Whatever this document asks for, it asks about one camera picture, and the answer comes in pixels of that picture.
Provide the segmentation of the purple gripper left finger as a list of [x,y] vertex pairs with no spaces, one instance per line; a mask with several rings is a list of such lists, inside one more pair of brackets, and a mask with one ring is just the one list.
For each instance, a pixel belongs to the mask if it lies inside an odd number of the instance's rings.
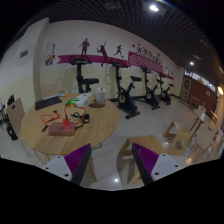
[[43,170],[79,185],[86,171],[91,153],[91,145],[86,144],[66,156],[56,155],[43,167]]

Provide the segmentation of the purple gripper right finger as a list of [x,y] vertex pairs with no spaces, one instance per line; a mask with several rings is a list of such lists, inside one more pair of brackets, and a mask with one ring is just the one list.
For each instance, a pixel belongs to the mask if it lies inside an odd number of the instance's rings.
[[132,154],[145,185],[182,169],[168,154],[157,154],[137,143],[132,144]]

